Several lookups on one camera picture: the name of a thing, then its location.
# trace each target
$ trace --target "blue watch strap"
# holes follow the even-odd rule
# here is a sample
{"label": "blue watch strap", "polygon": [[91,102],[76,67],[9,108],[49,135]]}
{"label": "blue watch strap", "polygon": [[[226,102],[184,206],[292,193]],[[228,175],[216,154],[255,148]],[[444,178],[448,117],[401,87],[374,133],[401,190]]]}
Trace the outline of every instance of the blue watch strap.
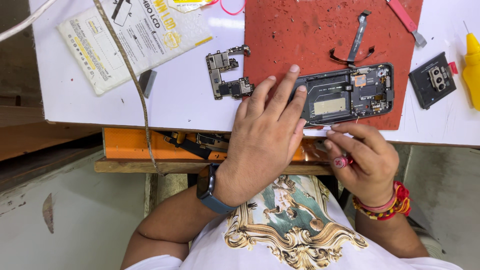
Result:
{"label": "blue watch strap", "polygon": [[221,201],[219,201],[217,198],[213,197],[212,194],[208,195],[204,199],[200,200],[205,206],[210,208],[212,211],[218,213],[218,214],[228,214],[231,211],[235,210],[238,208],[237,207],[231,207],[228,206]]}

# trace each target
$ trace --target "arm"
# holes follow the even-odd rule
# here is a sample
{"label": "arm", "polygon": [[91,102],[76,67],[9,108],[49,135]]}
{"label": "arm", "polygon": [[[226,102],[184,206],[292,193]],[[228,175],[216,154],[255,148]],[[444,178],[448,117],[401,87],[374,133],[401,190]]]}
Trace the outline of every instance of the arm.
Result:
{"label": "arm", "polygon": [[[354,138],[343,133],[350,133]],[[332,166],[337,179],[363,204],[385,205],[393,196],[393,178],[398,168],[398,154],[373,127],[360,124],[332,126],[327,132],[325,147],[330,161],[342,155],[344,149],[355,163],[339,169]],[[356,229],[399,258],[428,257],[407,218],[397,213],[386,221],[372,220],[357,211]]]}
{"label": "arm", "polygon": [[[303,137],[306,121],[300,119],[307,97],[300,86],[288,98],[300,73],[292,65],[265,107],[276,78],[260,83],[237,110],[228,158],[216,171],[213,195],[226,205],[238,206],[271,184],[290,164]],[[188,242],[218,214],[196,197],[196,187],[159,204],[133,233],[123,259],[125,269],[144,259],[171,255],[184,260]]]}

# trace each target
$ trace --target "beaded bracelet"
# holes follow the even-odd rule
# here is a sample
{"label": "beaded bracelet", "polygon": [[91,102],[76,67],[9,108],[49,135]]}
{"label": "beaded bracelet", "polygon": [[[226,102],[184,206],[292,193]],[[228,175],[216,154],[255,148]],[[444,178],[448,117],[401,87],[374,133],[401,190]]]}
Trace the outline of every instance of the beaded bracelet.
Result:
{"label": "beaded bracelet", "polygon": [[366,208],[362,207],[362,204],[360,203],[360,201],[357,199],[356,196],[353,196],[353,199],[352,199],[353,206],[355,207],[355,209],[367,215],[369,218],[373,220],[385,221],[385,220],[391,219],[397,213],[404,214],[406,217],[408,217],[412,209],[412,207],[410,207],[410,198],[408,197],[410,195],[410,192],[401,182],[398,182],[398,181],[394,181],[394,189],[395,189],[395,194],[394,194],[393,204],[389,209],[387,209],[383,213],[373,213],[367,210]]}

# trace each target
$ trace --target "red handle tool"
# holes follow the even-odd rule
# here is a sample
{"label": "red handle tool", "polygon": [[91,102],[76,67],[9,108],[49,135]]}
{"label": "red handle tool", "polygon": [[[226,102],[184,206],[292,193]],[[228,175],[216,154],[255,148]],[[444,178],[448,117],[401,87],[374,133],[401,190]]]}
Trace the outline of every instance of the red handle tool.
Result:
{"label": "red handle tool", "polygon": [[403,8],[402,4],[398,0],[386,0],[388,5],[393,9],[395,14],[400,18],[403,25],[407,28],[409,32],[415,37],[415,44],[417,47],[425,47],[427,45],[427,40],[417,31],[418,26],[410,18],[409,14]]}

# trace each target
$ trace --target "wooden shelf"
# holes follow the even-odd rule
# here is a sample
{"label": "wooden shelf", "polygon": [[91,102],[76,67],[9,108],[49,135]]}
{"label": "wooden shelf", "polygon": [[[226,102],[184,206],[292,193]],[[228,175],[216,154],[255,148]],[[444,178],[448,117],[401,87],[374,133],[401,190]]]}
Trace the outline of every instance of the wooden shelf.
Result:
{"label": "wooden shelf", "polygon": [[[220,160],[157,160],[163,173],[198,173],[207,164]],[[151,160],[107,159],[95,162],[96,172],[156,173]],[[293,161],[282,174],[333,175],[327,162]]]}

